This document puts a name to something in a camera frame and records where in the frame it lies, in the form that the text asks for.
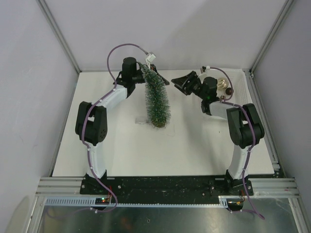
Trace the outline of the small green christmas tree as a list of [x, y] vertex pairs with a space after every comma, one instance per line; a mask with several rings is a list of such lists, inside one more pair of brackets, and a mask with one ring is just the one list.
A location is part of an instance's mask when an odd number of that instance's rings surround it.
[[154, 70], [149, 69], [146, 64], [138, 62], [138, 66], [145, 81], [145, 102], [148, 121], [155, 128], [165, 128], [171, 118], [166, 85], [162, 78]]

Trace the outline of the clear fairy light battery box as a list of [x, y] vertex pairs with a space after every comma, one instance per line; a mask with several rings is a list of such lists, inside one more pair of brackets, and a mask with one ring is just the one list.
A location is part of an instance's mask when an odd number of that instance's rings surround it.
[[150, 122], [147, 117], [141, 116], [135, 119], [135, 123], [136, 124], [149, 124]]

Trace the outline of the white plastic basket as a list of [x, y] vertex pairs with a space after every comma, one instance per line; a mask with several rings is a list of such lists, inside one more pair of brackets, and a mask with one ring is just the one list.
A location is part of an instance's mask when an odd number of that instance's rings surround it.
[[[222, 68], [222, 70], [226, 72], [233, 84], [233, 97], [228, 102], [236, 103], [241, 106], [248, 103], [253, 103], [250, 92], [248, 90], [245, 73], [241, 69]], [[216, 79], [225, 80], [225, 82], [228, 84], [227, 88], [229, 88], [230, 85], [228, 78], [221, 71], [217, 71], [216, 73]], [[225, 89], [217, 89], [217, 96], [229, 98], [229, 95], [225, 93]]]

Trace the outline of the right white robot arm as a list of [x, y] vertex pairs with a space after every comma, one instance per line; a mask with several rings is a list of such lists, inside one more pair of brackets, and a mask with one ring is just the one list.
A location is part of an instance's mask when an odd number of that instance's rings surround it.
[[200, 76], [195, 71], [172, 79], [172, 83], [186, 96], [194, 94], [201, 98], [201, 109], [204, 114], [227, 120], [234, 150], [224, 183], [219, 188], [230, 195], [237, 194], [242, 188], [247, 189], [251, 150], [265, 135], [255, 105], [248, 103], [241, 106], [221, 99], [217, 96], [218, 80], [209, 76], [200, 80]]

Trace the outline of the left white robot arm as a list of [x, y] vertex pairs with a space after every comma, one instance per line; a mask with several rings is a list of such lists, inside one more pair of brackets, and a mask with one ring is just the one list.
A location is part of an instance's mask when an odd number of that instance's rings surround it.
[[134, 57], [123, 60], [122, 70], [114, 81], [114, 88], [97, 102], [81, 102], [75, 132], [87, 147], [87, 175], [93, 178], [90, 188], [97, 194], [107, 190], [104, 166], [103, 141], [108, 133], [107, 113], [134, 92], [136, 85], [145, 85], [147, 123], [157, 129], [165, 128], [170, 121], [170, 105], [163, 78], [153, 64], [142, 64]]

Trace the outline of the large gold striped bauble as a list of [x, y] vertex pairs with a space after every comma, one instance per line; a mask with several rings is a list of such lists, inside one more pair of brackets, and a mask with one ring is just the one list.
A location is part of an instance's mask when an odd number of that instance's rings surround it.
[[229, 84], [228, 81], [224, 78], [219, 78], [217, 80], [217, 89], [218, 90], [226, 90], [228, 88]]

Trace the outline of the small brown bauble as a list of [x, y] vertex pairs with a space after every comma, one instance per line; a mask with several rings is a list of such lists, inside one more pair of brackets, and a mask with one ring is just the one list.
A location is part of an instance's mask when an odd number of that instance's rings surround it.
[[231, 96], [233, 94], [233, 89], [231, 87], [228, 87], [226, 90], [225, 90], [225, 94], [228, 95], [228, 96]]

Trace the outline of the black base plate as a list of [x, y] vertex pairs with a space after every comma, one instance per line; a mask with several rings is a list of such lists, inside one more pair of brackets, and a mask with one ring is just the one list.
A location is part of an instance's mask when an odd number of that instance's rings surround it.
[[221, 191], [224, 175], [220, 176], [128, 176], [107, 177], [99, 181], [85, 175], [81, 182], [82, 195], [107, 195], [112, 191], [119, 204], [217, 204], [219, 196], [252, 196], [252, 183], [247, 189]]

